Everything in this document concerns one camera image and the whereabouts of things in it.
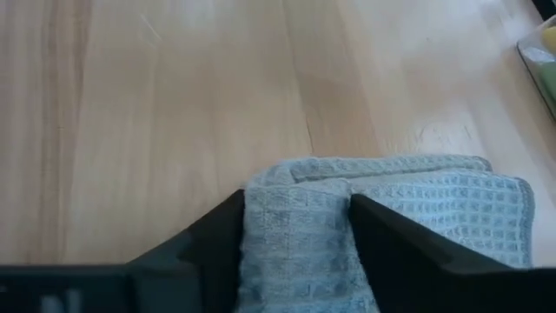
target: light wood surface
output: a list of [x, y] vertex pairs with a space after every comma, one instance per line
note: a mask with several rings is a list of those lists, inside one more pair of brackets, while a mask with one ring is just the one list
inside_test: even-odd
[[290, 157], [484, 156], [536, 194], [556, 127], [528, 0], [0, 0], [0, 262], [122, 262]]

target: light blue cloth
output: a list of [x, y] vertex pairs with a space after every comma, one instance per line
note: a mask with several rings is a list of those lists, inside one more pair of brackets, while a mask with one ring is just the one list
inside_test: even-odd
[[531, 188], [482, 158], [292, 160], [246, 188], [239, 312], [378, 311], [347, 218], [355, 193], [500, 262], [531, 266]]

